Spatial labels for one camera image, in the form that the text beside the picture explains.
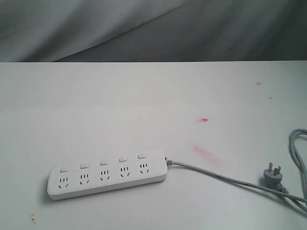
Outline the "white five-outlet power strip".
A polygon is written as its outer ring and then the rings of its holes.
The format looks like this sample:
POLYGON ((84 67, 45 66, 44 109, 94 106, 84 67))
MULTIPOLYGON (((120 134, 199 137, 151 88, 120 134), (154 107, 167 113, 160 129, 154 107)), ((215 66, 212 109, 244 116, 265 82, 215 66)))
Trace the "white five-outlet power strip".
POLYGON ((63 200, 161 182, 167 168, 168 160, 160 150, 65 163, 50 170, 47 194, 52 200, 63 200))

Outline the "grey fabric backdrop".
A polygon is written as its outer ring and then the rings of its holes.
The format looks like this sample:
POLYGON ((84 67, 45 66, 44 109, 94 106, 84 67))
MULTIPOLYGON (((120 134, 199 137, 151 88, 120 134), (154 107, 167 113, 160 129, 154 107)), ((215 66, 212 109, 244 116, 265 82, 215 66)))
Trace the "grey fabric backdrop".
POLYGON ((306 60, 304 0, 3 0, 2 62, 306 60))

